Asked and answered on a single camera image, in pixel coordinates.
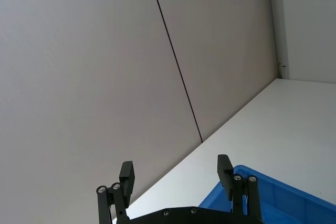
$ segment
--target black line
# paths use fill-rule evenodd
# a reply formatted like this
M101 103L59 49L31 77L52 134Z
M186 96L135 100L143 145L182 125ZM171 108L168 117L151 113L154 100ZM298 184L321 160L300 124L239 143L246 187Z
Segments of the black line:
M181 80L182 80L182 83L183 83L183 87L184 87L185 93L186 93L187 98L188 98L188 102L189 102L189 105L190 105L190 108L191 108L191 112L193 113L195 124L196 124L197 130L198 130L198 133L199 133L199 137L201 138L201 143L203 143L202 135L201 135L201 132L200 132L200 128L198 127L198 123L197 123L197 120L196 120L195 112L194 112L193 106L191 105L191 101L190 101L190 97L189 97L189 94L188 94L188 91L187 91L187 87L185 86L185 82L184 82L184 79L183 79L183 76L182 76L180 64L178 63L178 60L177 60L177 57L176 57L176 53L175 53L175 50L174 50L174 47L173 47L173 43L172 43L172 40L171 40L169 32L168 32L167 24L166 24L166 21L165 21L165 19L163 17L163 13L162 13L162 10L161 10L161 5L160 5L159 0L156 0L156 2L157 2L157 5L158 5L160 13L161 13L162 21L163 21L163 24L164 24L164 28L166 29L166 32L167 32L167 36L168 36L168 39L169 39L169 42L170 42L170 46L171 46L171 48L173 50L173 54L174 54L174 58L175 58L175 61L176 61L176 65L177 65L178 71L180 72L180 76L181 76Z

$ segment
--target bolt head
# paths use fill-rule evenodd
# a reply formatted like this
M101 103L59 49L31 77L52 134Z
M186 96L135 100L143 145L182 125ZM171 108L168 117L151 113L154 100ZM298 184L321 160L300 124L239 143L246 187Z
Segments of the bolt head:
M251 182L255 182L255 181L257 181L257 178L254 177L254 176L251 176L251 177L248 177L248 180L251 181Z
M114 190L117 190L117 189L119 189L119 187L120 187L119 184L115 184L115 185L113 186L113 189L114 189Z
M103 187L103 186L102 186L102 187L99 187L99 189L98 189L98 192L99 192L99 193L102 193L102 192L104 192L104 191L105 191L105 187Z
M234 176L235 180L241 180L241 177L239 175Z

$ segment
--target blue plastic bin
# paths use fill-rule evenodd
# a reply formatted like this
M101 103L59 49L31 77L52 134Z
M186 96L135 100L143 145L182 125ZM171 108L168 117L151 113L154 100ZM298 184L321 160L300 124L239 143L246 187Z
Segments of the blue plastic bin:
M238 165L234 173L259 180L262 220L266 224L336 224L336 206L288 186L251 168ZM200 207L230 211L231 201L220 183L203 200Z

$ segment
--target white tabletop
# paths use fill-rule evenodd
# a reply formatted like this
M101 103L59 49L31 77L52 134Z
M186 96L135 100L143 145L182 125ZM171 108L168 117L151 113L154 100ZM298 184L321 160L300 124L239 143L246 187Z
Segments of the white tabletop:
M218 154L336 204L336 84L275 80L136 200L130 218L198 206L219 182Z

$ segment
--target screw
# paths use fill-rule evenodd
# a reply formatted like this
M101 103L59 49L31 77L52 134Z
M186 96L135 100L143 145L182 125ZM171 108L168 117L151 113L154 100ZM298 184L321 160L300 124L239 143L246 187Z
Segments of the screw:
M98 192L99 192L99 193L102 193L103 191L105 191L105 187L103 187L103 186L102 186L102 187L99 187Z
M257 178L254 177L254 176L251 176L251 177L248 178L248 180L251 181L251 182L255 182L255 181L257 181Z
M117 190L117 189L119 189L119 187L120 187L119 184L115 184L115 185L113 186L113 189L114 189L114 190Z

